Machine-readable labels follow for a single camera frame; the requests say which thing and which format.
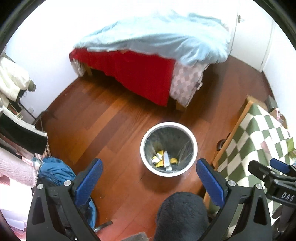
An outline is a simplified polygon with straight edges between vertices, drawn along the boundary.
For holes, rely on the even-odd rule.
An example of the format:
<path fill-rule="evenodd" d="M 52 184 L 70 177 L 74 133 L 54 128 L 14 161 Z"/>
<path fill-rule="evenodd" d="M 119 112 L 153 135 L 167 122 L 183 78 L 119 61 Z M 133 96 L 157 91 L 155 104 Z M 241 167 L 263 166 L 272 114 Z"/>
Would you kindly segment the paper wrapper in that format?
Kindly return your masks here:
<path fill-rule="evenodd" d="M 167 151 L 164 151 L 164 150 L 158 151 L 152 157 L 152 166 L 154 168 L 158 168 L 158 169 L 165 170 L 167 172 L 171 172 L 172 166 L 171 166 Z"/>

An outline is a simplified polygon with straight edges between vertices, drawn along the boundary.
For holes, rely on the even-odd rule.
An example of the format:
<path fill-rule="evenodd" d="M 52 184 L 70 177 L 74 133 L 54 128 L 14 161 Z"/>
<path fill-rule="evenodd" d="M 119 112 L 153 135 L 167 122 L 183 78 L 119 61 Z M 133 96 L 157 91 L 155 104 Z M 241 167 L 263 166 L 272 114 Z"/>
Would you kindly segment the white round trash bin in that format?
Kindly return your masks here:
<path fill-rule="evenodd" d="M 161 150 L 167 151 L 169 159 L 178 160 L 178 164 L 171 164 L 171 172 L 152 166 L 152 157 Z M 198 144 L 186 126 L 175 122 L 164 122 L 153 126 L 145 133 L 139 151 L 143 164 L 152 173 L 161 177 L 176 177 L 193 166 L 198 154 Z"/>

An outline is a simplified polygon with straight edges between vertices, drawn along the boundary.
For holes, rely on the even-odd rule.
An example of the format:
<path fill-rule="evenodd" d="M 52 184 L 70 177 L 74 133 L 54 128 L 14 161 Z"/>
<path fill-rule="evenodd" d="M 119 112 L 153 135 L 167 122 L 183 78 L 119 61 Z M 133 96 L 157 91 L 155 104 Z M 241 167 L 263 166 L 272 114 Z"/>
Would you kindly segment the green white checkered tablecloth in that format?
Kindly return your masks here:
<path fill-rule="evenodd" d="M 226 180 L 238 185 L 253 187 L 263 182 L 248 171 L 248 164 L 255 160 L 270 167 L 276 158 L 288 165 L 295 165 L 292 148 L 293 137 L 280 122 L 258 104 L 251 104 L 244 118 L 222 146 L 214 167 Z"/>

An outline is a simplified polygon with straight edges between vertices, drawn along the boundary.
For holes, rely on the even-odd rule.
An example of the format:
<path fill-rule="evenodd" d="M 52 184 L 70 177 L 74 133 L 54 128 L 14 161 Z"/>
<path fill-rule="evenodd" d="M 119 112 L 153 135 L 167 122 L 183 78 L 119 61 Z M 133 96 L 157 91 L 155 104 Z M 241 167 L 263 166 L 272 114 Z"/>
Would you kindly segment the blue clothing pile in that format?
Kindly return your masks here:
<path fill-rule="evenodd" d="M 73 181 L 75 178 L 76 174 L 62 160 L 46 157 L 39 168 L 37 184 L 43 183 L 47 187 L 61 186 L 65 181 Z M 85 205 L 79 207 L 79 210 L 89 226 L 95 228 L 97 211 L 93 200 L 89 198 Z"/>

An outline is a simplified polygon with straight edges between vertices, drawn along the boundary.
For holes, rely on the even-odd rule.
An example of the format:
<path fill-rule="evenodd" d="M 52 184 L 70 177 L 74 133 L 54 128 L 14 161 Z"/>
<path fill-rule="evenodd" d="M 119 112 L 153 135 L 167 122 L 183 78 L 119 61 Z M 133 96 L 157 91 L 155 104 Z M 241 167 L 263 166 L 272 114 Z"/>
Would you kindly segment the person's leg black trousers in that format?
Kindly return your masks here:
<path fill-rule="evenodd" d="M 176 192 L 159 207 L 154 240 L 198 240 L 208 226 L 203 199 L 191 192 Z"/>

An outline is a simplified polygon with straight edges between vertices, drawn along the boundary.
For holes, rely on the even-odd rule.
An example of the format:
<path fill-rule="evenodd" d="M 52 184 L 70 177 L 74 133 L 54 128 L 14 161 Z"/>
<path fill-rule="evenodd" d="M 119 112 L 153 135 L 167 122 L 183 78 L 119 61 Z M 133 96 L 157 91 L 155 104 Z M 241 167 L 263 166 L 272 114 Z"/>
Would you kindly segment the wooden table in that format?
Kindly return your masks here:
<path fill-rule="evenodd" d="M 240 186 L 263 184 L 248 171 L 248 164 L 255 160 L 269 165 L 262 143 L 271 137 L 271 130 L 278 122 L 261 105 L 249 96 L 239 111 L 239 119 L 226 138 L 212 165 L 225 180 L 233 180 Z"/>

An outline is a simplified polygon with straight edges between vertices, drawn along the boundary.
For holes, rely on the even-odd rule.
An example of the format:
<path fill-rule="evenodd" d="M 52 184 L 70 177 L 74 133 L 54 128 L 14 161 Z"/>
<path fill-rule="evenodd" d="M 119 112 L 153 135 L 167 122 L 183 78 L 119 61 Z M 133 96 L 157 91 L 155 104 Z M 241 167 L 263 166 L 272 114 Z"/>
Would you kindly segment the brown cardboard box with items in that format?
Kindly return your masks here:
<path fill-rule="evenodd" d="M 285 116 L 280 112 L 278 105 L 274 98 L 268 96 L 265 100 L 268 113 L 273 116 L 281 125 L 287 129 L 287 120 Z"/>

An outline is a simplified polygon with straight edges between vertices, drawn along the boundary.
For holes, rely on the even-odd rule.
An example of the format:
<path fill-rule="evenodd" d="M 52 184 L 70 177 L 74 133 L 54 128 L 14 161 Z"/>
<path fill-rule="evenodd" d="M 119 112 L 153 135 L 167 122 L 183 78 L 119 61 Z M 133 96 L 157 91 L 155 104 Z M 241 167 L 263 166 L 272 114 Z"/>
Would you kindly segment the pink knitted cloth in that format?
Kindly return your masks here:
<path fill-rule="evenodd" d="M 38 176 L 35 169 L 3 148 L 1 148 L 0 170 L 1 176 L 5 175 L 23 185 L 35 187 L 37 184 Z"/>

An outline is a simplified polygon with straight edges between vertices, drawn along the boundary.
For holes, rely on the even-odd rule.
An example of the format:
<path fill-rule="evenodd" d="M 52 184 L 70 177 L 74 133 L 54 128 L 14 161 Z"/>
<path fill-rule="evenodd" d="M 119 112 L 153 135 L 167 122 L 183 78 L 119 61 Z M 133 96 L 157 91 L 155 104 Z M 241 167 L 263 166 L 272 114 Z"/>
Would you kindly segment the black white garment on rack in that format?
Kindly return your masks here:
<path fill-rule="evenodd" d="M 43 154 L 48 144 L 46 132 L 37 130 L 5 107 L 1 108 L 1 134 L 31 153 Z"/>

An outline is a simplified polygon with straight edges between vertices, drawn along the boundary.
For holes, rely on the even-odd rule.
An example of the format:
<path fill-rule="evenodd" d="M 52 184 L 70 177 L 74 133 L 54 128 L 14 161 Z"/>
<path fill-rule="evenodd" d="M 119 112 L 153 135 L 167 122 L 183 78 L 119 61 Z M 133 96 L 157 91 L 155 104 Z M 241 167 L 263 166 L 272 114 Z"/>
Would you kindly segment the grey patterned mattress cover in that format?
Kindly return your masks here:
<path fill-rule="evenodd" d="M 186 108 L 195 92 L 203 85 L 203 73 L 208 66 L 209 64 L 206 63 L 196 63 L 193 67 L 188 67 L 176 62 L 171 80 L 170 97 Z"/>

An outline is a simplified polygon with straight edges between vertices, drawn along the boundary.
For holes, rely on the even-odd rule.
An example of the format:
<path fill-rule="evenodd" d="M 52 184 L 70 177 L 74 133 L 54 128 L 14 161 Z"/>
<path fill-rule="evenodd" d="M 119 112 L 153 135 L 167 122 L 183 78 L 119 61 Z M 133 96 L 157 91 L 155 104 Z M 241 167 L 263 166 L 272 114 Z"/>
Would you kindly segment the white door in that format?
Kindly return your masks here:
<path fill-rule="evenodd" d="M 272 29 L 269 16 L 238 15 L 230 55 L 262 72 Z"/>

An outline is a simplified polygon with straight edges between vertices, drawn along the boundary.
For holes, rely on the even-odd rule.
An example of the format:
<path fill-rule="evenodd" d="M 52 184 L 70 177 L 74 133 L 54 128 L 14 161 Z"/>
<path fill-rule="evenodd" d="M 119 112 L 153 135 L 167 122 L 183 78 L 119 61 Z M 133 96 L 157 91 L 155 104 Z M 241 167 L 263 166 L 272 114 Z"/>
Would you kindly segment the white jacket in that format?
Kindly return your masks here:
<path fill-rule="evenodd" d="M 36 85 L 33 80 L 6 56 L 1 56 L 1 94 L 7 99 L 17 101 L 23 92 L 34 92 Z"/>

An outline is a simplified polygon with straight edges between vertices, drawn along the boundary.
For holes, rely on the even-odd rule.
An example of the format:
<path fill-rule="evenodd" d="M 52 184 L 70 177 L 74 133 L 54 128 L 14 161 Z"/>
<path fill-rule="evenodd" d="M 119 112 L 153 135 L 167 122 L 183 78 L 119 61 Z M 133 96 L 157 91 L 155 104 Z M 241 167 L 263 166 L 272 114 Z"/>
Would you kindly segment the red bed sheet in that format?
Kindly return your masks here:
<path fill-rule="evenodd" d="M 74 49 L 69 58 L 102 71 L 128 90 L 159 106 L 168 105 L 174 59 L 133 51 L 90 52 L 83 48 Z"/>

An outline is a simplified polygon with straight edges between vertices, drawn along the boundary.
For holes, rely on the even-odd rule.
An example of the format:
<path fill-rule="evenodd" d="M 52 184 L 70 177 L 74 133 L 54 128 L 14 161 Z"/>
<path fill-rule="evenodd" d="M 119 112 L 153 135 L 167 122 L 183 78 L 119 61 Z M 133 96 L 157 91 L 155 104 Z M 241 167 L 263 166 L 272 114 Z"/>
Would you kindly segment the light blue duvet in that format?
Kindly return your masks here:
<path fill-rule="evenodd" d="M 75 48 L 156 54 L 192 67 L 196 63 L 225 62 L 230 40 L 229 31 L 219 19 L 172 13 L 116 21 L 83 37 Z"/>

